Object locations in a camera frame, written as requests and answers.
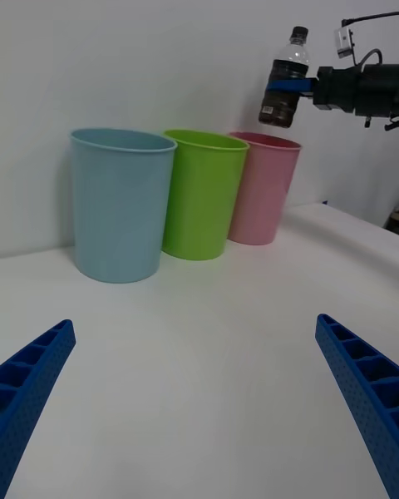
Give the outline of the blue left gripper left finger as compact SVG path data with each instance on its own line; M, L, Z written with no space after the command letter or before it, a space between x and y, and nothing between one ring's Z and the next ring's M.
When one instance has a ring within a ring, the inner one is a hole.
M75 347L64 319L0 366L0 497L5 497L65 362Z

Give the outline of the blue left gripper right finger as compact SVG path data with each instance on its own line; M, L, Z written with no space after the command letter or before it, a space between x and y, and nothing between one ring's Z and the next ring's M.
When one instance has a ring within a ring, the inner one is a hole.
M399 368L326 314L315 339L390 498L399 497Z

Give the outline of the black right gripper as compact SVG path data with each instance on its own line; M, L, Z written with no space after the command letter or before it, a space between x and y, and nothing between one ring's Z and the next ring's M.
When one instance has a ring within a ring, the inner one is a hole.
M353 113L357 82L358 66L346 69L320 67L317 83L314 77L273 80L268 82L266 90L313 97L313 104L322 111L336 109Z

